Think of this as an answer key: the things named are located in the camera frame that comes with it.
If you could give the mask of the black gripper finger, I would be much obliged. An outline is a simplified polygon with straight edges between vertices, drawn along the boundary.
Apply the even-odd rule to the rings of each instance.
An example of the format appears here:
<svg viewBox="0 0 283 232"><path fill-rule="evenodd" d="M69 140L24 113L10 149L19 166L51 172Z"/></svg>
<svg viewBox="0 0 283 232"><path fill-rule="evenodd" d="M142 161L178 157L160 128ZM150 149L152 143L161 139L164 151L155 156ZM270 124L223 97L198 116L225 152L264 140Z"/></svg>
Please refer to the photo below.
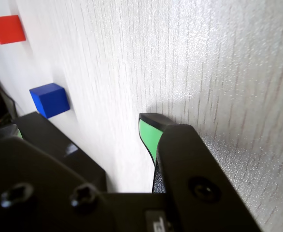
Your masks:
<svg viewBox="0 0 283 232"><path fill-rule="evenodd" d="M105 232L95 187L25 140L0 130L0 232Z"/></svg>
<svg viewBox="0 0 283 232"><path fill-rule="evenodd" d="M196 130L158 113L139 114L139 135L160 171L183 232L260 228Z"/></svg>

